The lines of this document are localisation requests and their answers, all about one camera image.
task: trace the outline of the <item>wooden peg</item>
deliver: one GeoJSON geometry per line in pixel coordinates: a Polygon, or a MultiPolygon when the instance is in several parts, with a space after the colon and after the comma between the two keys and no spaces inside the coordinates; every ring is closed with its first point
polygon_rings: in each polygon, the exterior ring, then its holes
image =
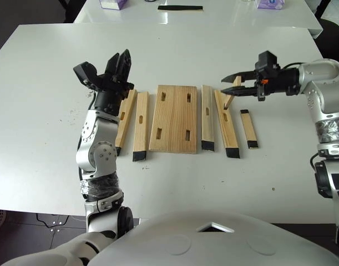
{"type": "Polygon", "coordinates": [[[249,111],[247,109],[241,110],[241,118],[243,128],[245,129],[245,135],[249,149],[258,149],[258,142],[256,133],[254,132],[253,123],[249,111]]]}
{"type": "Polygon", "coordinates": [[[130,90],[129,96],[124,99],[120,105],[119,110],[119,126],[118,134],[115,139],[115,146],[118,156],[120,155],[121,148],[124,145],[126,133],[129,128],[132,109],[134,107],[135,99],[137,96],[136,90],[130,90]]]}
{"type": "Polygon", "coordinates": [[[146,160],[148,137],[148,92],[137,94],[133,162],[146,160]]]}
{"type": "Polygon", "coordinates": [[[201,89],[201,148],[215,151],[212,88],[206,85],[201,89]]]}
{"type": "Polygon", "coordinates": [[[215,90],[215,99],[217,106],[217,114],[219,115],[222,140],[226,150],[226,155],[229,158],[240,158],[240,150],[237,143],[236,132],[232,123],[230,110],[224,110],[225,94],[215,90]]]}

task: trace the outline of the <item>wooden plank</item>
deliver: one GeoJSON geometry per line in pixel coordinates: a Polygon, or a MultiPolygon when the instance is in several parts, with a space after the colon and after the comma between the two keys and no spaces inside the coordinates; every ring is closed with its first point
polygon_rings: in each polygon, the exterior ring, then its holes
{"type": "MultiPolygon", "coordinates": [[[[232,87],[236,87],[236,86],[241,86],[241,82],[242,82],[242,77],[241,76],[237,76],[233,82],[232,87]]],[[[226,99],[224,102],[224,109],[227,110],[231,104],[231,102],[233,101],[234,96],[233,95],[226,95],[226,99]]]]}
{"type": "Polygon", "coordinates": [[[136,90],[130,90],[129,95],[124,99],[120,105],[119,110],[119,126],[118,134],[115,139],[115,146],[118,156],[120,155],[121,148],[124,146],[126,133],[130,124],[131,113],[134,107],[135,99],[137,96],[136,90]]]}
{"type": "Polygon", "coordinates": [[[148,132],[148,92],[137,94],[133,162],[146,160],[148,132]]]}
{"type": "Polygon", "coordinates": [[[196,112],[196,87],[159,85],[149,150],[195,154],[196,112]]]}
{"type": "Polygon", "coordinates": [[[249,149],[258,149],[258,142],[256,133],[254,131],[251,115],[247,109],[241,110],[241,118],[243,128],[245,129],[245,135],[249,149]]]}
{"type": "Polygon", "coordinates": [[[232,123],[230,109],[224,110],[225,94],[215,90],[215,99],[217,106],[217,114],[219,116],[222,140],[229,158],[240,158],[240,151],[237,143],[236,132],[232,123]]]}
{"type": "Polygon", "coordinates": [[[207,151],[215,151],[212,111],[212,88],[203,85],[201,89],[201,148],[207,151]]]}

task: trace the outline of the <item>white table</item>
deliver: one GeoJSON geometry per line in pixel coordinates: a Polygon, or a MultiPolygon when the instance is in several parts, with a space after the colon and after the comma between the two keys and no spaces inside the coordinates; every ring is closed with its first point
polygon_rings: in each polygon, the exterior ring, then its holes
{"type": "Polygon", "coordinates": [[[257,9],[254,1],[242,0],[128,0],[121,11],[102,9],[99,0],[87,0],[75,23],[228,24],[241,27],[306,28],[318,36],[322,27],[305,0],[286,0],[282,10],[257,9]],[[203,12],[162,12],[160,4],[203,6],[203,12]]]}
{"type": "MultiPolygon", "coordinates": [[[[223,89],[229,86],[223,77],[252,70],[266,49],[282,66],[321,57],[307,29],[21,25],[0,51],[0,209],[84,214],[75,153],[91,98],[72,69],[88,61],[102,73],[125,48],[133,61],[129,81],[151,93],[150,114],[158,84],[223,89]]],[[[215,120],[215,153],[199,148],[199,126],[197,155],[149,152],[146,161],[133,163],[132,122],[118,158],[125,206],[144,218],[213,209],[268,222],[333,222],[332,202],[317,193],[308,163],[317,137],[305,97],[275,94],[264,103],[236,98],[231,112],[241,159],[225,156],[215,120]],[[240,109],[251,112],[258,150],[246,146],[240,109]]]]}

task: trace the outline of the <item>tissue box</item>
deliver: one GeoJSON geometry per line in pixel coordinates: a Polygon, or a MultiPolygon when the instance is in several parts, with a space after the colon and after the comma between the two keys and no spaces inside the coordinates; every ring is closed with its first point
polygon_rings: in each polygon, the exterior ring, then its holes
{"type": "Polygon", "coordinates": [[[102,8],[120,10],[127,0],[100,0],[102,8]]]}
{"type": "Polygon", "coordinates": [[[281,9],[285,0],[256,0],[257,8],[281,9]]]}

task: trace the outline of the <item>wooden furniture part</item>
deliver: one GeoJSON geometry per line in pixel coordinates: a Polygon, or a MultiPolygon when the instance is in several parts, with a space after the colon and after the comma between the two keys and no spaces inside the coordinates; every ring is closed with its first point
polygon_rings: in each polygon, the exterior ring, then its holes
{"type": "Polygon", "coordinates": [[[258,142],[256,133],[254,132],[251,115],[247,109],[241,110],[241,118],[243,128],[245,129],[245,135],[249,149],[258,149],[258,142]]]}
{"type": "Polygon", "coordinates": [[[232,123],[230,109],[224,110],[225,94],[215,90],[215,99],[217,106],[217,114],[219,116],[222,140],[229,158],[240,158],[240,150],[237,143],[236,132],[232,123]]]}
{"type": "MultiPolygon", "coordinates": [[[[237,76],[233,82],[232,87],[236,87],[236,86],[241,86],[241,82],[242,82],[242,77],[241,76],[237,76]]],[[[234,96],[233,95],[227,95],[225,102],[224,102],[224,109],[227,110],[231,104],[231,102],[233,101],[234,96]]]]}
{"type": "Polygon", "coordinates": [[[148,132],[148,92],[137,94],[133,162],[146,160],[148,132]]]}
{"type": "Polygon", "coordinates": [[[121,148],[124,145],[126,133],[129,128],[131,119],[132,108],[134,107],[135,99],[137,96],[136,90],[130,90],[129,95],[126,99],[121,102],[119,110],[119,126],[118,134],[115,139],[115,146],[118,156],[120,155],[121,148]]]}
{"type": "Polygon", "coordinates": [[[206,85],[201,89],[201,148],[215,151],[212,88],[206,85]]]}
{"type": "Polygon", "coordinates": [[[196,112],[196,87],[159,85],[149,150],[195,154],[196,112]]]}

